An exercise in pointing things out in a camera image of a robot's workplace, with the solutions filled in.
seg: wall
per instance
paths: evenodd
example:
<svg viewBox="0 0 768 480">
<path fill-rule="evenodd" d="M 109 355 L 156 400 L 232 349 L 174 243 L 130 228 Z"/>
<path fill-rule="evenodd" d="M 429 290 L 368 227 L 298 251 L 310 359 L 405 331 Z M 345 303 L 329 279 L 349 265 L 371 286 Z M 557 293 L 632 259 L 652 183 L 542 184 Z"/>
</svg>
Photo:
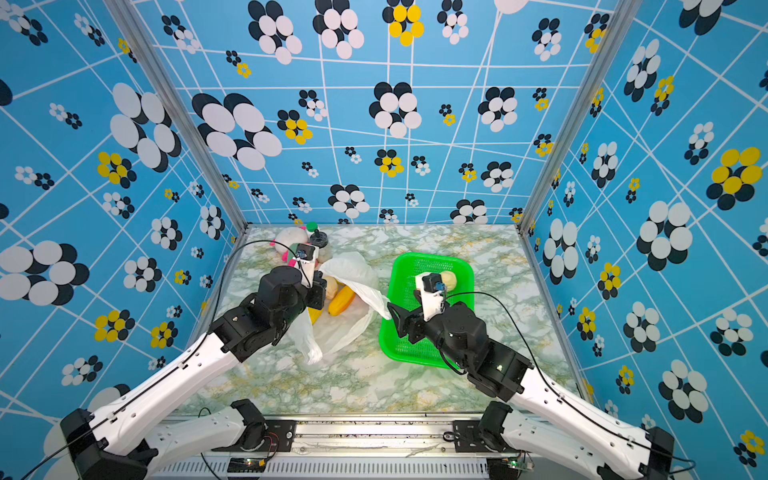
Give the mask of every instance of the wall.
<svg viewBox="0 0 768 480">
<path fill-rule="evenodd" d="M 220 204 L 100 1 L 0 19 L 0 478 L 21 478 L 61 417 L 180 353 L 237 232 L 201 231 Z"/>
<path fill-rule="evenodd" d="M 496 223 L 525 206 L 616 4 L 134 7 L 249 221 Z"/>
<path fill-rule="evenodd" d="M 645 1 L 528 233 L 595 404 L 703 480 L 768 468 L 767 22 Z"/>
</svg>

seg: yellow flower pattern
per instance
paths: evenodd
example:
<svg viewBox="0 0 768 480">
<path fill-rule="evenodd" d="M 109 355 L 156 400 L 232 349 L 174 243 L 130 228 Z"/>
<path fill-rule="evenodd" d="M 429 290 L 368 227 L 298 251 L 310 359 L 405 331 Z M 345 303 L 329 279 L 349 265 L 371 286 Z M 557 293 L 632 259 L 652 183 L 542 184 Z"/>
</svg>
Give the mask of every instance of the yellow flower pattern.
<svg viewBox="0 0 768 480">
<path fill-rule="evenodd" d="M 536 148 L 536 153 L 539 157 L 544 157 L 546 155 L 549 155 L 550 152 L 552 152 L 552 148 L 554 147 L 554 142 L 541 142 L 541 144 Z"/>
<path fill-rule="evenodd" d="M 167 346 L 173 346 L 174 339 L 178 334 L 179 330 L 173 322 L 162 322 L 159 326 L 152 329 L 150 346 L 153 349 L 164 349 Z"/>
<path fill-rule="evenodd" d="M 465 182 L 467 182 L 467 183 L 470 183 L 471 181 L 473 181 L 473 180 L 474 180 L 474 179 L 476 179 L 477 177 L 478 177 L 478 172 L 477 172 L 477 170 L 475 170 L 475 169 L 468 169 L 468 170 L 467 170 L 467 171 L 465 171 L 465 172 L 464 172 L 464 174 L 462 175 L 462 179 L 463 179 Z"/>
<path fill-rule="evenodd" d="M 126 42 L 126 41 L 125 41 L 125 40 L 123 40 L 122 38 L 118 38 L 118 48 L 119 48 L 119 49 L 120 49 L 120 50 L 121 50 L 123 53 L 125 53 L 126 55 L 128 55 L 128 52 L 129 52 L 129 51 L 131 51 L 131 49 L 128 47 L 128 42 Z"/>
<path fill-rule="evenodd" d="M 744 443 L 744 445 L 746 445 L 746 450 L 748 452 L 756 453 L 758 455 L 766 454 L 765 441 L 759 436 L 755 435 L 751 430 L 746 430 L 741 435 L 741 441 Z"/>
<path fill-rule="evenodd" d="M 629 395 L 631 393 L 630 387 L 634 385 L 634 372 L 630 370 L 626 365 L 619 370 L 619 376 L 616 378 L 616 385 L 619 387 L 620 393 Z"/>
<path fill-rule="evenodd" d="M 594 333 L 598 330 L 598 325 L 597 316 L 592 310 L 587 307 L 581 309 L 576 329 L 581 332 L 582 340 L 592 340 L 594 338 Z"/>
<path fill-rule="evenodd" d="M 670 95 L 672 95 L 673 91 L 674 75 L 670 75 L 667 78 L 662 78 L 659 80 L 659 87 L 656 89 L 656 94 L 654 96 L 658 98 L 659 101 L 665 101 L 669 98 Z"/>
<path fill-rule="evenodd" d="M 247 63 L 239 63 L 237 64 L 237 74 L 243 78 L 248 78 L 250 76 L 250 68 L 248 68 Z"/>
<path fill-rule="evenodd" d="M 399 38 L 400 44 L 404 47 L 411 46 L 414 38 L 424 35 L 424 24 L 419 21 L 422 10 L 417 5 L 411 4 L 409 7 L 397 5 L 395 8 L 388 6 L 384 8 L 382 17 L 389 23 L 389 34 L 393 38 Z"/>
<path fill-rule="evenodd" d="M 712 172 L 714 183 L 707 188 L 707 197 L 717 200 L 721 210 L 730 210 L 736 200 L 751 200 L 755 194 L 753 185 L 763 178 L 763 168 L 757 164 L 760 157 L 760 149 L 756 147 L 741 153 L 735 148 L 725 152 L 720 159 L 721 165 Z"/>
<path fill-rule="evenodd" d="M 584 43 L 584 46 L 589 48 L 589 53 L 597 53 L 601 45 L 601 40 L 605 36 L 605 30 L 602 28 L 596 28 L 589 35 L 589 38 Z"/>
<path fill-rule="evenodd" d="M 96 333 L 94 339 L 97 342 L 107 340 L 108 343 L 128 338 L 128 332 L 134 328 L 136 321 L 131 318 L 131 312 L 112 310 L 107 315 L 100 315 L 96 319 Z"/>
<path fill-rule="evenodd" d="M 619 288 L 621 287 L 621 267 L 606 263 L 605 268 L 600 272 L 600 280 L 598 281 L 598 290 L 603 293 L 603 298 L 609 300 L 611 297 L 618 296 Z"/>
</svg>

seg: table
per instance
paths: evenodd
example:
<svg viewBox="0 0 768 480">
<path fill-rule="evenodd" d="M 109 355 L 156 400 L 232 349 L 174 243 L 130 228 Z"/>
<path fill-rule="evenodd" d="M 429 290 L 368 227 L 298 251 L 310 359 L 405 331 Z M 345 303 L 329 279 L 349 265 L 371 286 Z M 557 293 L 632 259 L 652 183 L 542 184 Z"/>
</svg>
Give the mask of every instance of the table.
<svg viewBox="0 0 768 480">
<path fill-rule="evenodd" d="M 283 226 L 254 227 L 249 240 L 273 239 Z M 348 225 L 321 226 L 333 252 L 358 251 L 379 274 L 386 294 L 392 264 L 407 252 L 458 257 L 475 271 L 475 287 L 497 296 L 510 309 L 541 368 L 576 391 L 572 370 L 561 350 L 514 226 Z M 220 313 L 257 290 L 259 279 L 282 264 L 273 247 L 256 243 L 243 249 L 221 301 Z M 475 312 L 491 338 L 528 355 L 504 310 L 476 296 Z M 379 347 L 377 316 L 351 345 L 321 365 L 309 366 L 287 338 L 268 346 L 190 397 L 176 415 L 212 412 L 238 399 L 251 399 L 265 415 L 349 412 L 482 412 L 489 397 L 464 376 L 447 369 L 396 362 Z"/>
</svg>

